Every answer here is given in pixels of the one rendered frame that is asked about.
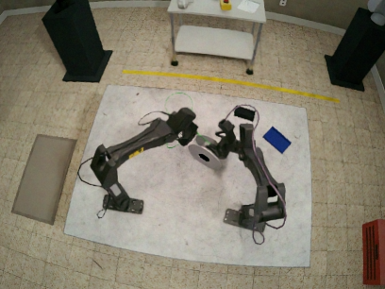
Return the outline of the blue notebook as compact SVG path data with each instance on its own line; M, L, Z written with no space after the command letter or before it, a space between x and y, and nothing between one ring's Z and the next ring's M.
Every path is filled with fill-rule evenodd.
M262 136L262 138L281 154L283 154L292 143L273 126Z

